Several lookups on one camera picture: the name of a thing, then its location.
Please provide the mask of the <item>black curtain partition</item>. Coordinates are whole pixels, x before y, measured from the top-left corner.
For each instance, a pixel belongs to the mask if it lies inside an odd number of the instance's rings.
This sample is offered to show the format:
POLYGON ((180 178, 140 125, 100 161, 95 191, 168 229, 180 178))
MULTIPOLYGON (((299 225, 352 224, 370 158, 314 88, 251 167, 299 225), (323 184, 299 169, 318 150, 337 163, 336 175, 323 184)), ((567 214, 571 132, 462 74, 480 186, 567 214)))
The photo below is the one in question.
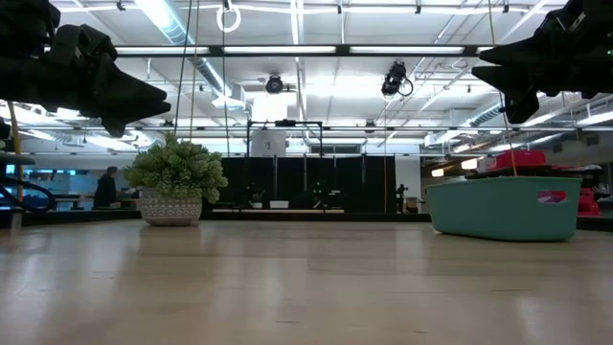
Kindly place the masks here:
POLYGON ((397 210, 393 157, 240 157, 224 158, 228 185, 216 208, 270 209, 283 201, 289 209, 340 209, 346 213, 393 214, 397 210))

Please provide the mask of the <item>person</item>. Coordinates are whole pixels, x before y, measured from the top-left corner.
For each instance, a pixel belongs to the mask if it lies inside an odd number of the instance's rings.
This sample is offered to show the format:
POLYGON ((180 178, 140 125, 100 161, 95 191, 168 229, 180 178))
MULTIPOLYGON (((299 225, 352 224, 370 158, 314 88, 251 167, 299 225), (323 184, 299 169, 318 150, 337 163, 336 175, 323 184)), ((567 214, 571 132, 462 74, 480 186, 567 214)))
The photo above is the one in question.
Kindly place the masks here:
POLYGON ((118 168, 115 166, 108 167, 97 182, 97 189, 94 193, 93 207, 95 209, 109 208, 116 202, 117 191, 115 174, 118 168))

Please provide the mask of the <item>green plant in patterned pot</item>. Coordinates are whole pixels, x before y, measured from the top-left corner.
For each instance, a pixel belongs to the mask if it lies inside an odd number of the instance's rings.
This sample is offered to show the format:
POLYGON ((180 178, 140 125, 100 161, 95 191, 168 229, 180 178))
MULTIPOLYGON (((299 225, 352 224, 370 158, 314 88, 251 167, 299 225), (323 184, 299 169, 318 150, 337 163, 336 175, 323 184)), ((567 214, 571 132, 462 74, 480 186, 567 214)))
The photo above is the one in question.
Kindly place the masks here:
POLYGON ((141 191, 137 209, 150 226, 192 226, 205 202, 216 203, 228 185, 221 155, 168 132, 165 143, 136 155, 125 180, 141 191))

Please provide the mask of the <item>red box stack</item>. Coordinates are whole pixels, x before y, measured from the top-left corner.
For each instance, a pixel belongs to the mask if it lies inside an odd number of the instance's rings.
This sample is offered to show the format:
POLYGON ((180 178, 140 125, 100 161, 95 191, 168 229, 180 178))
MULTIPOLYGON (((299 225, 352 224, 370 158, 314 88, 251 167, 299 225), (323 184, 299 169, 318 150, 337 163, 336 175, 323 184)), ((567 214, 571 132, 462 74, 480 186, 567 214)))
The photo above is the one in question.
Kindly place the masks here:
POLYGON ((598 204, 600 194, 592 187, 581 188, 579 192, 579 217, 600 217, 602 210, 598 204))

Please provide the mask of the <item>white cabinet box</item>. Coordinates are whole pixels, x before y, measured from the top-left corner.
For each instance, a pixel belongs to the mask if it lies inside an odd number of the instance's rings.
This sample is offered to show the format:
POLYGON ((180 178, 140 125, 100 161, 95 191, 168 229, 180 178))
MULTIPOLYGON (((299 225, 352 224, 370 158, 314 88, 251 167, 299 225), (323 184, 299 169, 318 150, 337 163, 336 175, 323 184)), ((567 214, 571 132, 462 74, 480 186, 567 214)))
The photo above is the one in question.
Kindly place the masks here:
POLYGON ((253 157, 286 156, 285 131, 260 130, 253 132, 250 142, 250 155, 253 157))

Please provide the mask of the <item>teal plastic tub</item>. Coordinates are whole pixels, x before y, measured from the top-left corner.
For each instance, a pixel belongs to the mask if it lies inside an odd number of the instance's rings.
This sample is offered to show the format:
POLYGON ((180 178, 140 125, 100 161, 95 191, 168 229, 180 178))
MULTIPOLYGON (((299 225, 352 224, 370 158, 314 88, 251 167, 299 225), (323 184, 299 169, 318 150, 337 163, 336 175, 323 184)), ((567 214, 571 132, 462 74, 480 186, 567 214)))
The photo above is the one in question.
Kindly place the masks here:
POLYGON ((510 242, 565 242, 577 229, 581 180, 505 176, 426 188, 435 230, 510 242))

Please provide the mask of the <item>red storage bin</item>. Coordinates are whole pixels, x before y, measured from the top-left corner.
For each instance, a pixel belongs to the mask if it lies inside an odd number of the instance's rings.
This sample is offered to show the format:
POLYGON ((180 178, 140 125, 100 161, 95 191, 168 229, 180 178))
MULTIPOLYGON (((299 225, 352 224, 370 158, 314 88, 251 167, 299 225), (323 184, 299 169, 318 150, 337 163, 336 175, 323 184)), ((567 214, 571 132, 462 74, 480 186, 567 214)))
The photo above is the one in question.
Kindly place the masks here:
POLYGON ((537 149, 507 149, 496 157, 496 170, 518 167, 535 167, 546 165, 546 156, 537 149))

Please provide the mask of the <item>overhead light bar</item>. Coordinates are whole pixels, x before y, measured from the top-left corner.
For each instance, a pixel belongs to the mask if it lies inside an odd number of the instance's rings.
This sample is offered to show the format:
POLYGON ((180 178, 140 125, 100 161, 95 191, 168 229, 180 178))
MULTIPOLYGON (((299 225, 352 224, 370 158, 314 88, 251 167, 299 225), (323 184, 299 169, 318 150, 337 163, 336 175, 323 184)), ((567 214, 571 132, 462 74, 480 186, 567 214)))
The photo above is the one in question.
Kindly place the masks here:
POLYGON ((478 45, 178 45, 117 46, 120 58, 248 57, 417 57, 476 58, 491 46, 478 45))

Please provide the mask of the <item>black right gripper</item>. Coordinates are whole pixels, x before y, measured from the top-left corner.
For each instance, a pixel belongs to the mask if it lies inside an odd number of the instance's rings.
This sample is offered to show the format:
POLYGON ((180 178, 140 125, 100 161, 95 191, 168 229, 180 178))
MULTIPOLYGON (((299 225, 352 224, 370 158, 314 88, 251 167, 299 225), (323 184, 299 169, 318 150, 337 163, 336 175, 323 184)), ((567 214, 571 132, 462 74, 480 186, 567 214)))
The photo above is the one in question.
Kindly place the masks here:
POLYGON ((598 94, 599 10, 558 9, 550 12, 552 29, 495 46, 479 59, 497 65, 553 64, 536 69, 504 66, 473 67, 471 73, 503 94, 511 124, 523 124, 540 107, 539 93, 554 97, 561 91, 598 94))

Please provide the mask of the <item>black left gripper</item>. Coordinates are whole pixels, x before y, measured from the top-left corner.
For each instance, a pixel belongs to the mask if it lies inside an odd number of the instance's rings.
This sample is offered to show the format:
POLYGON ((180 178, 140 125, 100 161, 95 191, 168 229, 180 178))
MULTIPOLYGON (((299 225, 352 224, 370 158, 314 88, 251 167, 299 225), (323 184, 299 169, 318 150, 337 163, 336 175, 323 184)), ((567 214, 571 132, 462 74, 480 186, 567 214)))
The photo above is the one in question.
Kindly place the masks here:
POLYGON ((110 36, 91 26, 59 27, 47 61, 58 73, 47 109, 95 115, 112 137, 122 137, 130 123, 170 111, 167 93, 119 69, 110 36))

